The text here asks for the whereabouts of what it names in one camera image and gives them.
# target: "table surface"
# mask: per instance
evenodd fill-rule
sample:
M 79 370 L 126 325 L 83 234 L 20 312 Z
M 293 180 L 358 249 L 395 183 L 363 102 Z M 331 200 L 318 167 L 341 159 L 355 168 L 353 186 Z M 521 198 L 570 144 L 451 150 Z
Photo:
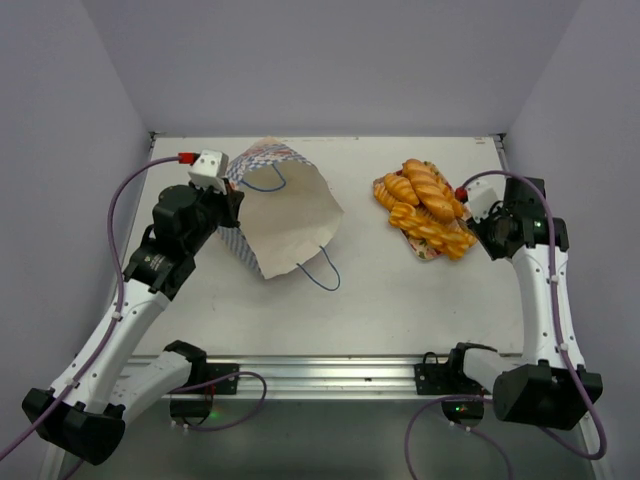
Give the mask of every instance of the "table surface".
M 153 158 L 204 148 L 231 159 L 257 138 L 159 138 Z M 214 235 L 196 256 L 196 270 L 167 311 L 156 319 L 136 355 L 157 355 L 180 339 L 209 355 L 409 355 L 447 353 L 457 342 L 522 352 L 522 311 L 516 275 L 492 262 L 481 246 L 461 261 L 424 262 L 372 196 L 374 178 L 408 158 L 433 161 L 452 185 L 476 172 L 500 168 L 491 138 L 283 138 L 326 178 L 345 211 L 327 246 L 342 286 L 321 290 L 293 271 L 263 280 Z M 488 179 L 499 192 L 500 177 Z M 161 190 L 186 183 L 187 168 L 152 168 L 146 178 L 127 258 L 138 247 Z M 322 255 L 305 266 L 332 284 Z

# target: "white wall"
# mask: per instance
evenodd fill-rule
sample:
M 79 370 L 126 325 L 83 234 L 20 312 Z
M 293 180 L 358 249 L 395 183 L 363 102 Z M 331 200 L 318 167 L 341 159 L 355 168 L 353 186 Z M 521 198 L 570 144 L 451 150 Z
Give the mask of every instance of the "white wall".
M 28 389 L 48 387 L 102 315 L 114 278 L 108 202 L 146 160 L 148 136 L 78 0 L 0 2 L 0 65 L 4 447 L 29 425 Z M 0 464 L 0 478 L 36 478 L 45 445 L 33 436 Z
M 574 325 L 619 479 L 640 467 L 639 25 L 637 0 L 585 0 L 507 137 L 568 223 Z
M 580 0 L 84 0 L 174 135 L 506 131 Z

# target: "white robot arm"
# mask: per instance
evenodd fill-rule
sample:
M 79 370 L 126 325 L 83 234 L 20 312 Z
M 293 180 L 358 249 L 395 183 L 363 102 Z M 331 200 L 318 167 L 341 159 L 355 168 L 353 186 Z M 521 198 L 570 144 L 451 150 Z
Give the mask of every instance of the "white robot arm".
M 544 182 L 528 179 L 544 194 Z M 524 320 L 523 355 L 514 364 L 489 347 L 459 344 L 451 352 L 456 374 L 492 392 L 497 418 L 569 430 L 586 413 L 586 405 L 558 349 L 550 282 L 557 284 L 560 330 L 566 352 L 589 398 L 602 393 L 597 373 L 587 372 L 571 322 L 567 296 L 565 223 L 554 218 L 556 274 L 550 275 L 549 232 L 544 208 L 526 184 L 509 178 L 504 200 L 477 180 L 466 188 L 472 218 L 467 222 L 493 260 L 505 258 L 516 271 Z
M 219 227 L 239 225 L 243 194 L 230 188 L 224 175 L 228 157 L 205 150 L 189 155 L 189 185 L 160 193 L 153 225 L 124 271 L 124 304 L 115 327 L 114 301 L 71 365 L 47 390 L 31 389 L 22 408 L 32 422 L 73 387 L 36 431 L 45 440 L 98 465 L 113 453 L 126 426 L 171 390 L 210 380 L 206 353 L 176 341 L 142 371 L 118 381 L 140 339 L 175 297 L 195 269 L 194 257 Z M 96 352 L 105 333 L 108 343 L 90 368 L 74 381 L 78 370 Z

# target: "twisted bread roll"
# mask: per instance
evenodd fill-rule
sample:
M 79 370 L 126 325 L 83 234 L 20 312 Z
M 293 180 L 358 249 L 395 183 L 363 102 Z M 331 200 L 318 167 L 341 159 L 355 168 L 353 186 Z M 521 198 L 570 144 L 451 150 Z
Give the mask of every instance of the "twisted bread roll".
M 438 184 L 438 187 L 440 187 L 440 191 L 453 207 L 453 214 L 456 216 L 456 218 L 462 218 L 462 216 L 465 213 L 464 207 L 458 201 L 458 199 L 454 196 L 453 192 L 449 188 L 449 185 L 447 185 L 446 182 L 442 180 L 442 177 L 438 175 L 438 170 L 434 166 L 428 165 L 427 168 L 431 170 L 431 172 L 433 173 L 433 176 L 436 179 L 436 183 Z
M 394 173 L 387 173 L 384 176 L 384 186 L 391 195 L 401 202 L 408 203 L 413 206 L 420 205 L 420 200 L 418 199 L 416 192 L 413 191 L 411 182 L 406 178 L 400 177 Z
M 432 222 L 437 221 L 435 217 L 431 214 L 431 212 L 427 210 L 427 208 L 424 205 L 417 206 L 416 213 L 422 217 L 426 217 L 427 220 L 430 220 Z M 468 230 L 465 230 L 464 228 L 462 228 L 457 220 L 454 220 L 449 225 L 445 225 L 445 227 L 451 232 L 462 234 L 464 238 L 467 239 L 467 243 L 469 244 L 470 247 L 476 244 L 477 239 L 475 235 L 470 233 Z
M 389 216 L 391 226 L 405 230 L 415 238 L 424 238 L 436 250 L 446 254 L 451 260 L 462 258 L 469 249 L 469 238 L 459 225 L 452 230 L 437 222 L 431 216 L 420 215 L 411 205 L 398 202 Z
M 443 223 L 451 223 L 455 213 L 451 203 L 445 198 L 438 186 L 438 177 L 420 160 L 407 160 L 402 166 L 405 175 L 420 201 Z
M 382 205 L 389 211 L 391 211 L 393 206 L 398 201 L 387 191 L 387 189 L 381 183 L 377 183 L 373 186 L 373 196 L 376 197 L 376 200 L 378 200 L 378 203 L 380 203 L 380 205 Z

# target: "blue string handle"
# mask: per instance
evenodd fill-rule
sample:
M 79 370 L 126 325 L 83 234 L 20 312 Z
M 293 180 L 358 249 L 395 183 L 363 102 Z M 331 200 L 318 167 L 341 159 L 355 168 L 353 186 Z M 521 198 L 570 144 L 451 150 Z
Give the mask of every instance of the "blue string handle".
M 333 264 L 333 262 L 329 258 L 329 254 L 327 253 L 325 248 L 323 246 L 320 246 L 320 250 L 322 250 L 322 253 L 324 253 L 324 256 L 327 258 L 327 262 L 329 262 L 329 265 L 331 266 L 331 268 L 333 268 L 333 271 L 336 272 L 336 277 L 338 277 L 338 285 L 336 285 L 335 288 L 329 288 L 329 287 L 327 287 L 325 285 L 322 285 L 319 281 L 317 281 L 315 278 L 313 278 L 313 276 L 309 272 L 307 272 L 306 268 L 304 268 L 299 263 L 296 263 L 296 265 L 298 265 L 298 267 L 300 267 L 300 270 L 302 270 L 304 272 L 304 274 L 307 277 L 309 277 L 309 280 L 311 280 L 313 283 L 318 285 L 320 288 L 325 289 L 327 292 L 335 292 L 337 289 L 340 288 L 340 282 L 341 282 L 341 280 L 340 280 L 340 272 L 338 272 L 338 269 L 336 268 L 336 266 Z
M 246 182 L 245 180 L 241 180 L 240 183 L 246 185 L 251 190 L 255 190 L 256 192 L 271 193 L 271 192 L 277 192 L 278 190 L 282 190 L 284 187 L 287 186 L 287 181 L 284 179 L 284 177 L 280 173 L 280 170 L 278 170 L 278 167 L 276 167 L 275 163 L 272 163 L 271 166 L 273 167 L 273 169 L 276 171 L 276 173 L 280 177 L 280 180 L 282 180 L 282 185 L 280 185 L 278 187 L 275 187 L 275 188 L 260 188 L 260 187 L 254 187 L 253 185 L 250 185 L 249 182 Z

